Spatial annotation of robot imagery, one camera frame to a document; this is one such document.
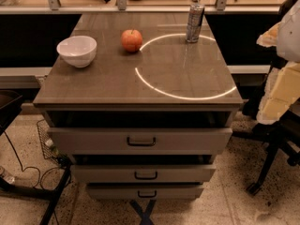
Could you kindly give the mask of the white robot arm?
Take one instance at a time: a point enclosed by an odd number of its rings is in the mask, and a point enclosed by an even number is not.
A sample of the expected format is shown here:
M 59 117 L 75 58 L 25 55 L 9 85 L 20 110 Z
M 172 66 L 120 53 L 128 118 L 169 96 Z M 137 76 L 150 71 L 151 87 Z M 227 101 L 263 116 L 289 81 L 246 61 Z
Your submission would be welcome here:
M 275 47 L 277 56 L 286 62 L 284 67 L 270 70 L 256 115 L 259 123 L 271 125 L 300 98 L 300 0 L 260 35 L 257 43 Z

